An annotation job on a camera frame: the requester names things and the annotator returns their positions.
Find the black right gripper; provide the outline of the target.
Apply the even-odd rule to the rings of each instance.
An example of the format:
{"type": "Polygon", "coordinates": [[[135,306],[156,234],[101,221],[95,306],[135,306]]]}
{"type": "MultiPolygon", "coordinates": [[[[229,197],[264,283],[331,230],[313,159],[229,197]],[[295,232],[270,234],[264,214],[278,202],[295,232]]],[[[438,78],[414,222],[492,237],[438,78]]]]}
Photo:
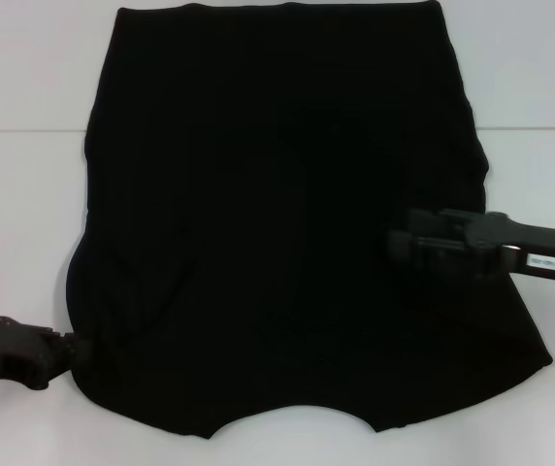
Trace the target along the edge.
{"type": "Polygon", "coordinates": [[[502,213],[476,216],[464,211],[411,210],[408,231],[392,231],[386,241],[393,261],[409,266],[440,266],[466,259],[471,250],[493,252],[505,273],[555,281],[555,229],[511,220],[502,213]]]}

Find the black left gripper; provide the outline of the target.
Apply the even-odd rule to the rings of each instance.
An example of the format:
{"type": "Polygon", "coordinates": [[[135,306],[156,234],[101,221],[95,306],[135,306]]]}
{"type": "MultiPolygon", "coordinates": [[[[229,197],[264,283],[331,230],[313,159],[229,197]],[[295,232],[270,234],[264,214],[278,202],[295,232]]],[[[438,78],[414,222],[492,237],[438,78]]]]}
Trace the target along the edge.
{"type": "Polygon", "coordinates": [[[0,316],[0,380],[44,390],[59,376],[91,365],[92,343],[74,332],[0,316]]]}

